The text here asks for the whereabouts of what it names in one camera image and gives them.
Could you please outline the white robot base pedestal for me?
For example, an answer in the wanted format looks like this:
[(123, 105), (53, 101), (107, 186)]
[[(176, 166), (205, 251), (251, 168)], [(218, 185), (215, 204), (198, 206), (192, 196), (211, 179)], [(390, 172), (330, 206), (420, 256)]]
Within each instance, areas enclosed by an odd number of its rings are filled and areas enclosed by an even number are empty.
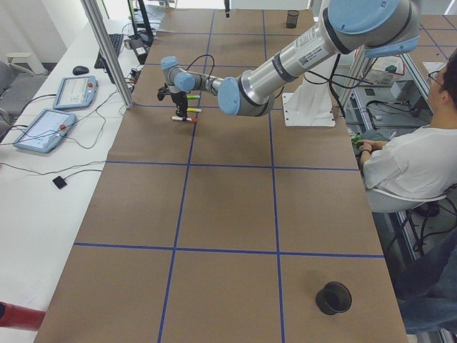
[(328, 80), (338, 63), (323, 21), (324, 9), (329, 4), (329, 1), (322, 2), (316, 24), (293, 44), (294, 56), (306, 73), (294, 92), (281, 96), (286, 126), (336, 125)]

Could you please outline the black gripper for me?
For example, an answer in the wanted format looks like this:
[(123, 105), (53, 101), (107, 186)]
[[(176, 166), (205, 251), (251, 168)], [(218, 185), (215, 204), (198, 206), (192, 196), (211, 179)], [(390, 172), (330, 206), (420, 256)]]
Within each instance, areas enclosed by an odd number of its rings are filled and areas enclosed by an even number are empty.
[(188, 99), (187, 93), (179, 91), (178, 93), (171, 93), (171, 99), (176, 105), (176, 115), (180, 118), (187, 118)]

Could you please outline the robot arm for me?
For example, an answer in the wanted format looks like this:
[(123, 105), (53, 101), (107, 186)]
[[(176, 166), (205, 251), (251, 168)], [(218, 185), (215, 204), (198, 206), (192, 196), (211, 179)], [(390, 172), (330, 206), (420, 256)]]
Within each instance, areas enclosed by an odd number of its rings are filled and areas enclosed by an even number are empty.
[(161, 60), (165, 84), (157, 97), (171, 96), (176, 105), (194, 90), (217, 97), (219, 108), (232, 116), (263, 116), (273, 93), (335, 54), (362, 47), (368, 58), (413, 51), (419, 40), (421, 1), (339, 1), (323, 9), (318, 22), (268, 61), (239, 77), (220, 79), (186, 71), (174, 56)]

